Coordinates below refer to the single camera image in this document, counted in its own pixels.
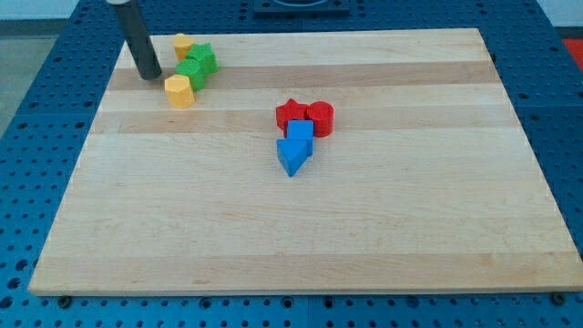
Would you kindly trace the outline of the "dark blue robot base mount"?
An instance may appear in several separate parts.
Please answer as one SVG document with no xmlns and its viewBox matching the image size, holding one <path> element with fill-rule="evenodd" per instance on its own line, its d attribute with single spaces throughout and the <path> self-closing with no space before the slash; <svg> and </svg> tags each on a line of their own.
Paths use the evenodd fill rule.
<svg viewBox="0 0 583 328">
<path fill-rule="evenodd" d="M 351 0 L 251 0 L 255 15 L 349 14 Z"/>
</svg>

